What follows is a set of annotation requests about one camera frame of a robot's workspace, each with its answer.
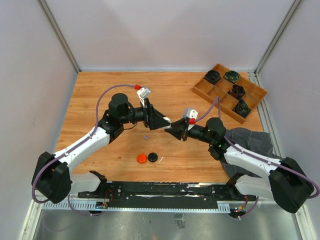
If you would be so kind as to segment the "black earbud case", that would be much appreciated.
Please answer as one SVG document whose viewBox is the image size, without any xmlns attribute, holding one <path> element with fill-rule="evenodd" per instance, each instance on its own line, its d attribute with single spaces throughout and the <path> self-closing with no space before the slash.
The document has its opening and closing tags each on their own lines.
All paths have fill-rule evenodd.
<svg viewBox="0 0 320 240">
<path fill-rule="evenodd" d="M 154 163 L 158 160 L 158 155 L 155 152 L 151 152 L 148 154 L 147 159 L 151 162 Z"/>
</svg>

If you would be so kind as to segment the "orange earbud case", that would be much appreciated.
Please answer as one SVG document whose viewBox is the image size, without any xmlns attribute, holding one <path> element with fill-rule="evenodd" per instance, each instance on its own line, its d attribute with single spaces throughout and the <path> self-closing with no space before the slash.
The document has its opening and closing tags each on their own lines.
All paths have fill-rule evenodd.
<svg viewBox="0 0 320 240">
<path fill-rule="evenodd" d="M 148 156 L 144 153 L 141 153 L 136 157 L 136 160 L 140 164 L 145 164 L 148 161 Z"/>
</svg>

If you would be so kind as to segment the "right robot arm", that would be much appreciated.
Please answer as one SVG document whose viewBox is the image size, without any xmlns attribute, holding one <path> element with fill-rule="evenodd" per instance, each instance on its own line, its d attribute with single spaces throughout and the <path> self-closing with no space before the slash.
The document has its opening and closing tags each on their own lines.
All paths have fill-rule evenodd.
<svg viewBox="0 0 320 240">
<path fill-rule="evenodd" d="M 192 138 L 209 145 L 210 155 L 222 163 L 241 167 L 253 174 L 236 173 L 228 181 L 227 196 L 238 200 L 251 195 L 275 201 L 289 213 L 296 213 L 308 199 L 316 198 L 320 188 L 309 179 L 292 158 L 272 158 L 250 151 L 226 137 L 226 128 L 217 118 L 205 126 L 184 118 L 172 123 L 165 131 L 180 141 Z"/>
</svg>

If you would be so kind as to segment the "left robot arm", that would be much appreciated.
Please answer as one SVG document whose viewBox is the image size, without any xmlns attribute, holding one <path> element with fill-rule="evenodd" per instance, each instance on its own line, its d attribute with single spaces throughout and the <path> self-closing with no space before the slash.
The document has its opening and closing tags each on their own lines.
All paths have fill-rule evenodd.
<svg viewBox="0 0 320 240">
<path fill-rule="evenodd" d="M 74 169 L 97 150 L 111 144 L 125 130 L 124 125 L 142 122 L 150 130 L 168 128 L 170 119 L 157 111 L 148 98 L 141 101 L 140 107 L 133 107 L 128 96 L 117 93 L 112 96 L 102 119 L 82 138 L 56 153 L 44 152 L 37 161 L 31 181 L 32 198 L 39 191 L 47 201 L 57 204 L 69 195 L 90 192 L 96 198 L 107 193 L 104 177 L 91 171 L 86 174 L 73 174 Z"/>
</svg>

